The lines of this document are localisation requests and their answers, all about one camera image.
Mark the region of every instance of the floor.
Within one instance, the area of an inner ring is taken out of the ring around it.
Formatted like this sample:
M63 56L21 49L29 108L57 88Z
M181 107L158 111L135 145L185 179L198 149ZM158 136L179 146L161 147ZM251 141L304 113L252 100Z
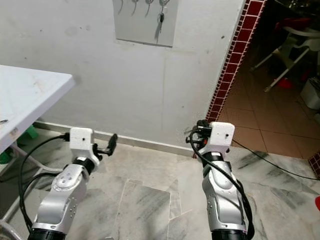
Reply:
M253 63L244 62L236 76L221 122L233 123L234 139L253 150L308 159L320 149L320 125L300 97L300 91L275 86L268 67L249 72Z
M56 136L39 130L24 149ZM99 146L107 143L96 141ZM266 159L290 171L314 177L306 161L260 152ZM72 155L65 142L48 143L33 155L50 167L63 168ZM231 147L227 161L242 182L253 211L254 240L318 240L320 215L315 198L320 182L289 175L243 148ZM17 193L17 165L1 178L1 214ZM207 204L202 190L202 164L177 154L118 144L92 173L84 201L79 204L68 240L211 240ZM24 176L35 170L28 164ZM47 194L42 182L26 199L31 219ZM21 212L10 223L24 239L28 232Z

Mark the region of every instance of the key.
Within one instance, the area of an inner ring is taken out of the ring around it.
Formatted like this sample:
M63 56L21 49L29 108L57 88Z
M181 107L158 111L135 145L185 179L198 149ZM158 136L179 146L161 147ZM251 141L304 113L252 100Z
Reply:
M165 14L163 12L160 13L160 33L161 33L161 29L162 29L162 23L165 20Z

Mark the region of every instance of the robotic arm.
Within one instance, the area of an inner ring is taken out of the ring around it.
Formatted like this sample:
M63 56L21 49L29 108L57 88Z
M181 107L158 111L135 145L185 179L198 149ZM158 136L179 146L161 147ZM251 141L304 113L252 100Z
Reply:
M231 123L208 124L200 120L186 139L202 161L202 188L207 200L208 221L213 240L250 240L254 235L248 199L241 183L232 174L230 163L224 161L234 131L235 126ZM193 139L194 134L197 134L197 139ZM249 220L248 232L244 211Z
M235 126L225 122L198 121L186 142L202 160L202 188L207 199L207 214L213 240L251 240L255 234L252 212L241 183L224 161ZM64 240L72 225L78 204L84 199L90 174L102 160L99 154L113 154L117 135L107 148L93 143L93 130L72 128L70 148L72 164L55 177L51 191L43 199L28 240ZM248 228L244 221L248 219Z
M64 240L72 225L78 204L84 199L90 174L102 160L100 154L111 156L116 148L114 134L107 148L93 143L94 131L74 127L70 131L72 164L55 177L49 194L42 200L28 240Z

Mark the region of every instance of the red tile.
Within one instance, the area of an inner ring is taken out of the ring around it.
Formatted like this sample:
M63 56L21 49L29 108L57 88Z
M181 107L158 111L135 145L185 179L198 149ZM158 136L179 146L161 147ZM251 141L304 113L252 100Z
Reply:
M237 41L248 42L251 32L249 29L241 29Z
M223 83L221 83L221 85L220 85L220 90L228 90L229 89L229 87L230 87L230 83L229 82L223 82Z
M247 43L245 43L245 42L237 41L234 46L233 52L242 54L246 48L246 44Z
M318 162L320 160L320 152L314 155L315 160Z
M227 95L227 91L219 90L216 96L218 98L224 98L226 95Z
M316 163L316 159L314 157L310 158L309 159L309 163L310 163L310 165L315 164Z
M320 168L314 170L317 177L320 177Z
M214 105L222 105L223 102L224 102L224 98L217 97L214 100Z
M231 73L225 73L225 74L223 75L222 82L231 83L233 79L234 79L234 75L233 75L233 74L231 74Z
M243 29L253 29L257 21L256 16L246 16L242 25Z
M251 1L246 14L258 16L261 10L262 10L261 1Z
M229 63L228 67L226 68L225 72L226 73L230 73L233 74L236 72L238 65L237 64L233 64L233 63Z
M241 53L232 53L229 62L233 64L238 64L240 63L242 54Z
M221 107L222 107L221 105L213 105L211 111L220 112Z
M212 112L210 112L210 118L217 119L218 115L219 115L219 112L218 112L218 111L212 111Z
M215 122L217 118L214 117L208 117L206 120L211 123L211 122Z

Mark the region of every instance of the black cable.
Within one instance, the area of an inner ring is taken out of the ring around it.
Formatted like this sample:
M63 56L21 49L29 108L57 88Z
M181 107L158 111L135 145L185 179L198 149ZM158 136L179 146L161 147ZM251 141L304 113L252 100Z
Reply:
M194 145L194 142L193 142L193 135L196 133L197 131L196 130L192 130L190 135L189 135L189 138L190 138L190 144L191 144L191 147L194 151L194 153L202 160L202 161L205 161L208 165L210 165L211 167L215 168L216 170L218 170L222 175L224 175L234 186L235 188L239 191L239 193L241 194L242 196L242 201L243 201L243 208L244 208L244 211L245 211L245 215L248 219L248 230L247 230L247 238L248 240L251 240L254 235L255 235L255 227L254 227L254 224L253 224L253 216L252 216L252 210L251 210L251 207L250 207L250 203L249 203L249 200L245 194L245 191L244 189L228 174L226 173L223 169L221 169L219 166L213 164L212 162L210 162L209 160L207 160L205 157L203 157L199 151L197 150L196 146Z
M22 191L22 197L20 197L20 208L24 209L24 214L23 217L24 217L24 220L27 222L31 222L31 219L29 218L27 212L26 212L26 205L25 205L25 194L26 194L26 191L28 189L28 187L32 184L32 182L36 179L39 179L39 178L42 178L42 177L45 177L45 176L48 176L48 177L55 177L57 176L58 173L52 173L52 172L43 172L43 173L39 173L38 175L35 175L33 178L31 178L31 180L26 184L26 186L24 187L23 191Z
M256 152L252 151L250 148L248 148L248 147L242 145L241 143L239 143L238 141L236 141L236 140L234 140L234 139L232 139L232 141L234 141L236 144L240 145L240 146L243 147L244 149L247 149L248 151L250 151L251 153L253 153L253 154L256 155L257 157L261 158L262 160L265 160L268 164L271 164L272 166L274 166L274 167L276 167L276 168L278 168L278 169L281 169L282 171L284 171L284 172L286 172L286 173L288 173L288 174L292 174L292 175L295 175L295 176L297 176L297 177L304 178L304 179L310 179L310 180L320 181L320 179L318 179L318 178L312 178L312 177L308 177L308 176L302 176L302 175L299 175L299 174L294 173L294 172L292 172L292 171L286 170L286 169L284 169L284 168L282 168L282 167L274 164L273 162L265 159L263 156L260 156L260 155L257 154Z
M68 140L68 137L70 137L70 135L68 133L65 133L63 135L59 135L59 136L54 136L51 137L43 142L41 142L40 144L38 144L37 146L35 146L33 149L31 149L31 151L28 152L27 155L25 155L25 157L23 158L21 165L20 165L20 169L19 169L19 174L18 174L18 188L19 188L19 197L20 197L20 209L26 224L26 227L28 228L29 232L31 231L31 226L32 226L32 222L30 220L30 218L27 216L27 212L26 212L26 208L23 205L23 185L22 185L22 174L23 174L23 169L24 169L24 164L26 162L26 160L28 159L28 157L39 147L41 147L42 145L55 140L55 139L64 139L64 140Z

